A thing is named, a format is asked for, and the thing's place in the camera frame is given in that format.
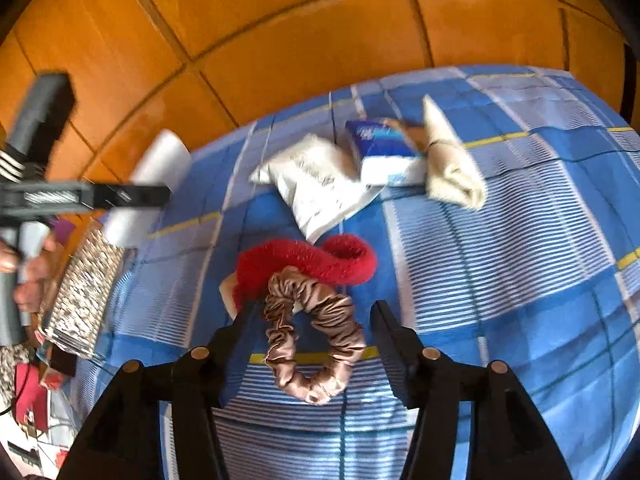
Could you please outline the person's left hand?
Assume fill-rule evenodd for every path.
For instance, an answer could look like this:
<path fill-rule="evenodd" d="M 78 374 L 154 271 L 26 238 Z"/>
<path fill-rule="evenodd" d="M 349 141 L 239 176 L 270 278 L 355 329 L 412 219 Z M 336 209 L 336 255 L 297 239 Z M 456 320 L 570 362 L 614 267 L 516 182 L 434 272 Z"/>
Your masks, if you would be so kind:
<path fill-rule="evenodd" d="M 40 310 L 43 298 L 58 273 L 62 252 L 63 246 L 51 232 L 44 240 L 40 254 L 25 264 L 24 282 L 18 284 L 13 293 L 21 311 L 37 313 Z"/>

